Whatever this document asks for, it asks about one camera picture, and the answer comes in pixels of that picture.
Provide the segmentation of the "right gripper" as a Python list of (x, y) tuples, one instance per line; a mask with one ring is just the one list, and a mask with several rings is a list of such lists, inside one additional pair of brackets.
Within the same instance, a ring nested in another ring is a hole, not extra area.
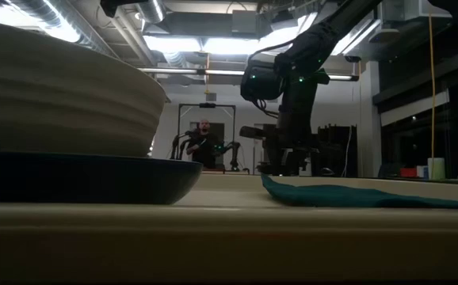
[(270, 173), (282, 174), (284, 150), (293, 149), (287, 155), (287, 168), (290, 176), (299, 176), (300, 170), (307, 167), (314, 143), (311, 133), (311, 114), (315, 93), (319, 84), (319, 73), (310, 74), (292, 71), (282, 77), (283, 93), (274, 100), (250, 101), (267, 116), (277, 120), (276, 128), (264, 131), (256, 127), (243, 126), (239, 134), (249, 139), (266, 141), (269, 152)]

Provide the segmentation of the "white ceiling air unit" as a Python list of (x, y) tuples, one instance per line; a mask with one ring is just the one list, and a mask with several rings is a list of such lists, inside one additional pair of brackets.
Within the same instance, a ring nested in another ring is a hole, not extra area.
[(380, 23), (368, 38), (371, 44), (386, 44), (397, 40), (406, 31), (417, 28), (432, 18), (450, 19), (451, 14), (428, 0), (383, 0), (377, 7)]

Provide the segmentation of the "dark blue plate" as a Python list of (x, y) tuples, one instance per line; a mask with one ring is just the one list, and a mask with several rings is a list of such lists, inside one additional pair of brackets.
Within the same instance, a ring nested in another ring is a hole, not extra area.
[(202, 169), (191, 161), (0, 152), (0, 203), (173, 204)]

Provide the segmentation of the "long ceiling light strip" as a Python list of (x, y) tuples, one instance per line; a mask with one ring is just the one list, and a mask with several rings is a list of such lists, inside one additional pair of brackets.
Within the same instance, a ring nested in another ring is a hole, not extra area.
[[(180, 74), (180, 75), (217, 75), (217, 76), (239, 76), (244, 75), (243, 70), (210, 70), (210, 69), (188, 69), (188, 68), (161, 68), (143, 67), (140, 71), (148, 74)], [(340, 82), (357, 82), (359, 77), (347, 74), (328, 74), (331, 80)]]

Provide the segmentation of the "black standing panels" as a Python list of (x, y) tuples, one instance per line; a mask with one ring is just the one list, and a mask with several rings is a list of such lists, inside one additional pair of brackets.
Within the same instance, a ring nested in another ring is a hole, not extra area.
[(325, 125), (318, 128), (317, 166), (324, 176), (358, 176), (357, 126)]

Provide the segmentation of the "black gantry frame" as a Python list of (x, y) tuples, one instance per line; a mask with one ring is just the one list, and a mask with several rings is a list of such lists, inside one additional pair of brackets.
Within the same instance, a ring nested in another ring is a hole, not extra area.
[[(185, 112), (181, 111), (183, 107), (188, 107), (189, 109), (191, 109), (193, 107), (196, 107), (196, 108), (210, 108), (210, 109), (219, 108), (219, 109), (222, 109), (225, 112), (227, 111), (227, 108), (231, 108), (232, 109), (232, 114), (230, 115), (230, 117), (232, 118), (232, 131), (231, 131), (231, 140), (228, 143), (235, 141), (236, 106), (234, 104), (215, 104), (215, 103), (209, 103), (209, 102), (199, 103), (199, 104), (179, 104), (178, 105), (178, 110), (177, 110), (177, 135), (180, 135), (180, 134), (182, 134), (182, 133), (184, 133), (186, 131), (191, 131), (191, 130), (185, 130), (185, 131), (181, 132), (181, 118), (188, 113), (187, 111), (185, 111)], [(192, 136), (192, 138), (193, 138), (194, 135), (197, 133), (197, 130), (194, 130), (192, 132), (193, 132), (193, 136)], [(221, 156), (218, 153), (218, 151), (216, 150), (216, 147), (219, 146), (219, 145), (215, 146), (215, 154)]]

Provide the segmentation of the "white bowl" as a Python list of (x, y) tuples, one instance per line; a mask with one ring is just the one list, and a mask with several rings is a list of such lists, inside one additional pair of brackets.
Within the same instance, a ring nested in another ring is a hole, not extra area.
[(119, 59), (0, 24), (0, 151), (143, 157), (166, 100)]

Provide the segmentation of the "white paper roll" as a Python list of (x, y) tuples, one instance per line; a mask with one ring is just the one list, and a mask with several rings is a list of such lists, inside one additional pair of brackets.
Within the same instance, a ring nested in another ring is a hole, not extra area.
[(445, 159), (444, 158), (428, 158), (428, 178), (433, 181), (441, 181), (446, 178), (445, 175)]

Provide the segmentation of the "green cloth napkin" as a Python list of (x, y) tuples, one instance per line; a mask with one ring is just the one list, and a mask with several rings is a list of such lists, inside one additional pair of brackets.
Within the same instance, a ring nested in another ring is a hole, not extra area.
[(277, 202), (295, 207), (347, 208), (440, 208), (458, 210), (458, 201), (420, 196), (404, 196), (372, 188), (351, 188), (321, 184), (293, 186), (261, 175), (265, 190)]

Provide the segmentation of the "person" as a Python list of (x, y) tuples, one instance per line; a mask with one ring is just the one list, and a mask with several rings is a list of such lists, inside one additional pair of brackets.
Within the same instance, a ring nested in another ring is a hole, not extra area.
[(197, 133), (190, 140), (186, 153), (192, 156), (193, 162), (201, 163), (205, 169), (216, 167), (215, 146), (219, 144), (218, 137), (211, 133), (211, 125), (207, 120), (201, 120)]

